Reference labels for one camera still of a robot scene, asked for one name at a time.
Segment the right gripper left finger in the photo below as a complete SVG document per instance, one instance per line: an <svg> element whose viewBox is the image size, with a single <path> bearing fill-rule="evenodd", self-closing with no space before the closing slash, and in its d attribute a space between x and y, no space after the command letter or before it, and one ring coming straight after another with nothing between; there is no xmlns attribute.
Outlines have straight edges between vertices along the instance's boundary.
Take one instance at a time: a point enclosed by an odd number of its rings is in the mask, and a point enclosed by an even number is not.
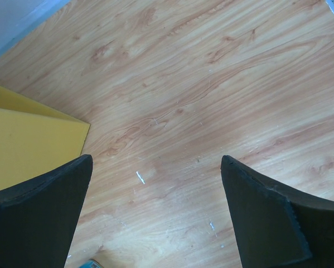
<svg viewBox="0 0 334 268"><path fill-rule="evenodd" d="M0 267L64 267L92 171L82 155L0 190Z"/></svg>

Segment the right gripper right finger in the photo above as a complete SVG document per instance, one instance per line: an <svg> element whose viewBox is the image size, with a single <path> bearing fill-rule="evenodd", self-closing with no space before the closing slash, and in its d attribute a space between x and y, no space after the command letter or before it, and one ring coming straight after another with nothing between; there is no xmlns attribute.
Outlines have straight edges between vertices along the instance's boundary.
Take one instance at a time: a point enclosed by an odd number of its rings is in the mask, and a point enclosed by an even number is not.
<svg viewBox="0 0 334 268"><path fill-rule="evenodd" d="M221 177L243 267L334 267L334 201L229 155L222 158Z"/></svg>

